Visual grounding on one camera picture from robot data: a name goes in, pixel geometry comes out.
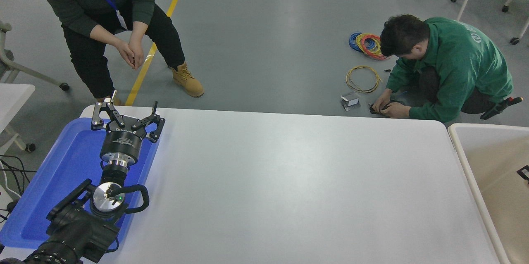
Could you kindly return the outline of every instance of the id badge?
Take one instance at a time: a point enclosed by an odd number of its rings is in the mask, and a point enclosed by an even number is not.
[[[124,29],[128,29],[127,24],[125,23],[125,19],[123,19],[123,16],[121,16],[121,14],[119,13],[119,10],[116,10],[116,15],[117,15],[117,20],[119,20],[119,23],[121,24],[121,26]]]

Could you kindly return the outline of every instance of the black hair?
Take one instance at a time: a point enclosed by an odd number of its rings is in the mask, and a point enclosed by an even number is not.
[[[429,39],[429,27],[413,15],[391,16],[380,34],[380,49],[386,57],[407,55],[413,46]]]

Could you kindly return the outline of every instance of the blue tray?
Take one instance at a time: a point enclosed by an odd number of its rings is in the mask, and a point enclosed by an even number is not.
[[[38,248],[49,237],[46,229],[50,221],[46,216],[51,209],[85,179],[89,178],[93,185],[99,185],[102,173],[99,155],[106,132],[92,131],[90,123],[91,119],[81,118],[64,127],[0,231],[3,245]],[[138,163],[131,166],[125,186],[144,184],[156,149],[157,143],[143,141]],[[127,194],[125,201],[130,204],[129,207],[138,207],[140,197],[140,193]],[[132,215],[128,214],[117,222],[116,225],[121,228],[117,236],[119,243],[124,241],[131,220]]]

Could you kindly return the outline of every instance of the chair wheel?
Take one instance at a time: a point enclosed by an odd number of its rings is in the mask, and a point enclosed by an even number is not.
[[[61,83],[61,85],[59,85],[59,87],[64,90],[64,91],[67,91],[70,89],[70,86],[68,85],[68,83]]]
[[[35,151],[35,149],[36,149],[36,145],[35,144],[28,143],[28,144],[26,144],[26,148],[24,149],[24,151],[33,152],[33,151]]]

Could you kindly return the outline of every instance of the black pants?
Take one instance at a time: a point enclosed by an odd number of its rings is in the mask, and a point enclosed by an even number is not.
[[[119,12],[125,19],[127,28],[131,30],[132,3],[125,4],[119,9]],[[89,15],[89,17],[113,34],[123,31],[120,29],[121,26],[115,12]],[[112,95],[114,85],[108,72],[108,60],[104,57],[106,44],[76,33],[68,27],[63,26],[63,30],[66,44],[70,49],[71,62],[94,98]],[[177,66],[183,64],[185,57],[178,32],[171,19],[156,4],[151,23],[149,23],[145,34],[156,43],[157,49],[164,57],[167,66],[176,69]]]
[[[440,80],[441,78],[433,67],[423,68],[419,76],[419,89],[426,99],[432,103],[437,102]],[[474,87],[474,91],[463,104],[461,111],[469,114],[483,113],[495,105],[490,101],[490,98],[491,96],[480,93]]]

